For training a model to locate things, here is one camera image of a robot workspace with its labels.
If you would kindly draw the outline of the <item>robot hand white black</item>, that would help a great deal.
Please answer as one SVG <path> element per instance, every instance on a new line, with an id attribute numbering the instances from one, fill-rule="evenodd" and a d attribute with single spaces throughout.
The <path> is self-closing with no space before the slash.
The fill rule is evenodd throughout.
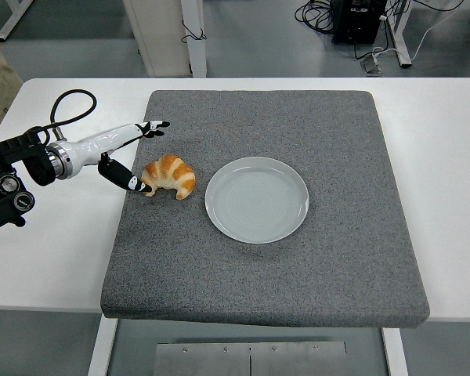
<path id="1" fill-rule="evenodd" d="M 163 129 L 168 121 L 147 121 L 122 125 L 77 142 L 59 142 L 63 173 L 60 178 L 69 179 L 77 175 L 87 165 L 95 165 L 98 173 L 115 186 L 124 190 L 149 193 L 152 188 L 143 183 L 128 168 L 114 160 L 110 155 L 141 138 L 164 135 Z"/>

